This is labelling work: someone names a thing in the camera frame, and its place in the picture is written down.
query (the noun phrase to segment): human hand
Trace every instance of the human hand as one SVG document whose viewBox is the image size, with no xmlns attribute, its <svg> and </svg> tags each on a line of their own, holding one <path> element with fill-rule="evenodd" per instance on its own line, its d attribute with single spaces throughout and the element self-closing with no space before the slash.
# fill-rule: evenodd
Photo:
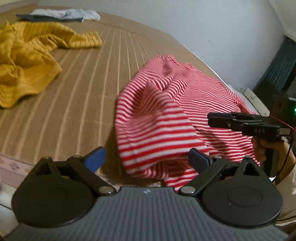
<svg viewBox="0 0 296 241">
<path fill-rule="evenodd" d="M 289 144 L 287 142 L 285 142 L 284 140 L 280 140 L 276 142 L 267 142 L 266 140 L 253 137 L 252 144 L 253 144 L 255 158 L 258 162 L 265 161 L 266 148 L 272 148 L 272 149 L 278 150 L 279 159 L 277 164 L 277 171 L 279 172 L 281 170 L 289 150 Z M 293 152 L 290 151 L 285 167 L 280 173 L 280 180 L 283 180 L 287 175 L 289 175 L 289 173 L 292 171 L 294 166 L 295 166 L 295 156 Z"/>
</svg>

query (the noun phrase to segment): curtain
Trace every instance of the curtain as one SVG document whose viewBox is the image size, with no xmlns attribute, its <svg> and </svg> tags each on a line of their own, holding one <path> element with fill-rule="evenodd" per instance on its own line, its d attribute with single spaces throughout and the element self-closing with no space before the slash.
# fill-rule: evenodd
<svg viewBox="0 0 296 241">
<path fill-rule="evenodd" d="M 296 63 L 296 42 L 285 37 L 283 44 L 256 87 L 267 79 L 281 91 Z"/>
</svg>

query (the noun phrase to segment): black circular mount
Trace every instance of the black circular mount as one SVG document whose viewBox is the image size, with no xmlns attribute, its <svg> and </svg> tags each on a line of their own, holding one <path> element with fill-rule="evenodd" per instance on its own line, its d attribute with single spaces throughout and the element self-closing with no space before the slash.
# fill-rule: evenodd
<svg viewBox="0 0 296 241">
<path fill-rule="evenodd" d="M 25 180 L 12 198 L 19 222 L 54 227 L 77 220 L 92 206 L 90 189 L 80 182 L 54 175 Z"/>
<path fill-rule="evenodd" d="M 242 175 L 215 182 L 202 194 L 202 204 L 215 219 L 237 227 L 263 226 L 276 221 L 282 198 L 262 178 Z"/>
</svg>

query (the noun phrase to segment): white wall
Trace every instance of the white wall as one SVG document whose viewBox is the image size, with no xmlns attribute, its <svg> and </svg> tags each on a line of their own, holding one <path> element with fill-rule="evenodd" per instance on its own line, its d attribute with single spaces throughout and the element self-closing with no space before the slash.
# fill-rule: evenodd
<svg viewBox="0 0 296 241">
<path fill-rule="evenodd" d="M 269 0 L 277 13 L 285 34 L 296 41 L 296 1 L 295 0 Z"/>
<path fill-rule="evenodd" d="M 237 90 L 256 85 L 284 37 L 268 0 L 40 0 L 39 4 L 94 9 L 169 33 Z"/>
</svg>

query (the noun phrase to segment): red wire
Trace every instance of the red wire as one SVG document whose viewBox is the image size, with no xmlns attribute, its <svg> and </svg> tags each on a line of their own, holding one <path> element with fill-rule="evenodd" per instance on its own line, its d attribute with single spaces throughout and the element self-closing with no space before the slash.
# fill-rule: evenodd
<svg viewBox="0 0 296 241">
<path fill-rule="evenodd" d="M 286 122 L 284 122 L 284 121 L 282 121 L 282 120 L 280 120 L 280 119 L 278 119 L 278 118 L 276 118 L 276 117 L 274 117 L 274 116 L 272 116 L 272 115 L 269 115 L 269 116 L 272 117 L 273 119 L 276 119 L 276 120 L 282 122 L 282 123 L 285 124 L 286 126 L 290 127 L 293 131 L 295 131 L 295 129 L 294 129 L 292 126 L 288 125 Z"/>
</svg>

